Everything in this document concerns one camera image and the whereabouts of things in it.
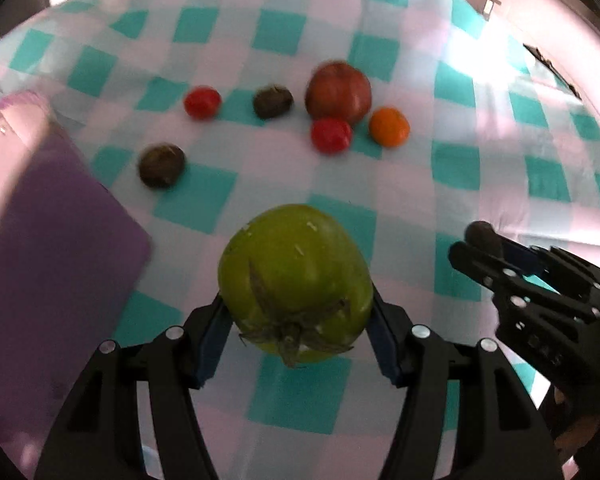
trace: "metal bolt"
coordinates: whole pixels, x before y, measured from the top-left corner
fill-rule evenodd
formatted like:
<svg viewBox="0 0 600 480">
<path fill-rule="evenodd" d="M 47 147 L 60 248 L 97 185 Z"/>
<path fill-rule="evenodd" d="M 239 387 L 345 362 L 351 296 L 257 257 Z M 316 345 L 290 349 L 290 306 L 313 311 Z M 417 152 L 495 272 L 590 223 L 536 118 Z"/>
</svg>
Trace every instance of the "metal bolt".
<svg viewBox="0 0 600 480">
<path fill-rule="evenodd" d="M 180 339 L 184 335 L 184 329 L 181 326 L 172 326 L 167 329 L 164 335 L 167 336 L 167 339 L 176 341 L 176 339 Z"/>
<path fill-rule="evenodd" d="M 488 337 L 480 341 L 480 346 L 485 352 L 495 352 L 498 349 L 498 343 Z"/>
<path fill-rule="evenodd" d="M 511 296 L 509 299 L 511 300 L 511 303 L 513 303 L 518 308 L 526 307 L 526 301 L 520 298 L 520 296 Z"/>
<path fill-rule="evenodd" d="M 418 339 L 426 339 L 431 335 L 431 330 L 429 330 L 428 326 L 413 325 L 411 333 Z"/>
<path fill-rule="evenodd" d="M 106 340 L 100 344 L 98 348 L 103 354 L 110 354 L 116 349 L 116 342 L 111 339 Z"/>
</svg>

